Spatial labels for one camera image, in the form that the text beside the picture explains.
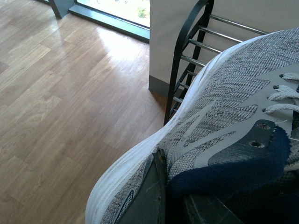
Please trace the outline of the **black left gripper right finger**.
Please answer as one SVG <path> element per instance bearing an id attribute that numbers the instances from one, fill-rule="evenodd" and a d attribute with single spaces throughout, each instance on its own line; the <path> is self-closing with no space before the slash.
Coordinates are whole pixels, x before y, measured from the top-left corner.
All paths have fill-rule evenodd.
<path id="1" fill-rule="evenodd" d="M 241 224 L 242 221 L 218 198 L 191 194 L 183 199 L 185 224 Z"/>

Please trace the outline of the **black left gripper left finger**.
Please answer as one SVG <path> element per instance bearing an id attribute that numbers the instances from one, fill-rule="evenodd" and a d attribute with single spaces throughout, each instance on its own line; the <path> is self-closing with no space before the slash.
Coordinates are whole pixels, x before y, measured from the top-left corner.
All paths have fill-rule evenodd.
<path id="1" fill-rule="evenodd" d="M 166 208 L 166 157 L 162 149 L 151 156 L 137 193 L 130 191 L 117 224 L 164 224 Z"/>

